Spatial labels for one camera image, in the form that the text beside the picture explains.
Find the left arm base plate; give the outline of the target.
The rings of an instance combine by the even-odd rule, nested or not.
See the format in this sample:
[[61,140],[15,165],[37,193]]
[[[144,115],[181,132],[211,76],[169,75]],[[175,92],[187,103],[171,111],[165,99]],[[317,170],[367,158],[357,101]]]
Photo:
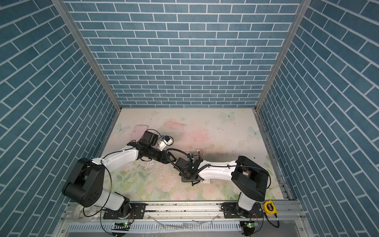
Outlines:
[[116,220],[116,219],[143,219],[146,210],[146,203],[128,203],[122,206],[119,210],[105,209],[102,214],[104,219]]

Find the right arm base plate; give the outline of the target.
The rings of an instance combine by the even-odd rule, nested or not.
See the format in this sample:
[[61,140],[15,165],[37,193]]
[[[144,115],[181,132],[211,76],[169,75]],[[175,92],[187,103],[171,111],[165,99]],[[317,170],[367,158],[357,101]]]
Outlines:
[[250,211],[246,211],[237,205],[237,202],[224,202],[221,209],[226,219],[231,218],[262,218],[263,210],[259,202],[256,202]]

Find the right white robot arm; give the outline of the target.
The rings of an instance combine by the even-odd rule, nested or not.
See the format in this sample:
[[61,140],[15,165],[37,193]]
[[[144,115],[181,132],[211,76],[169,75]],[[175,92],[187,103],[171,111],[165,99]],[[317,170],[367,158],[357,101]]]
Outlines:
[[237,202],[239,212],[252,212],[255,203],[265,200],[266,190],[271,185],[269,172],[245,156],[224,163],[179,158],[173,165],[183,182],[197,184],[204,180],[218,179],[234,183],[240,190]]

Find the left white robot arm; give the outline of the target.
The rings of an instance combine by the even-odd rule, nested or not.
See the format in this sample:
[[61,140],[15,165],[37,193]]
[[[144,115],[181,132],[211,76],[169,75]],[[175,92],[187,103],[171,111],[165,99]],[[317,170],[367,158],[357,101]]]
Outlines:
[[161,136],[148,129],[138,141],[132,140],[118,151],[91,160],[82,158],[72,169],[62,194],[83,207],[96,206],[115,211],[124,218],[131,209],[129,199],[105,188],[105,175],[143,157],[167,164],[164,148],[173,143],[171,136]]

